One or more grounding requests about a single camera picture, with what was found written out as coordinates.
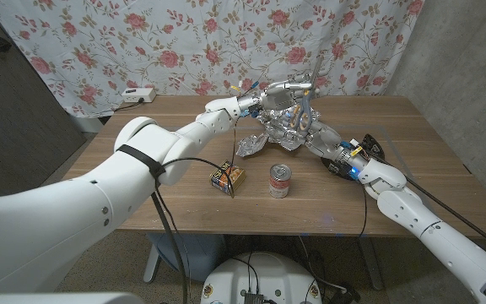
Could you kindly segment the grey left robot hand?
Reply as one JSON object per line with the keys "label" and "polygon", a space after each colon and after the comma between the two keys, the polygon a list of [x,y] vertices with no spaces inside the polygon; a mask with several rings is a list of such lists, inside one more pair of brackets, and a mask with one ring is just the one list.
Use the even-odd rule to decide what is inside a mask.
{"label": "grey left robot hand", "polygon": [[262,107],[280,111],[299,103],[306,90],[310,93],[315,90],[312,76],[312,73],[305,73],[270,84],[261,93]]}

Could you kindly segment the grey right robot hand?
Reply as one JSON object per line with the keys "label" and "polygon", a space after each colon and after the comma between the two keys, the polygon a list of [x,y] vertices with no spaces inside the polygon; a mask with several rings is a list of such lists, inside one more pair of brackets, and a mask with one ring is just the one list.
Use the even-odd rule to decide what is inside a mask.
{"label": "grey right robot hand", "polygon": [[312,112],[303,112],[301,106],[296,106],[289,119],[289,129],[296,132],[300,142],[313,154],[329,160],[341,160],[344,147],[341,146],[340,135],[320,122]]}

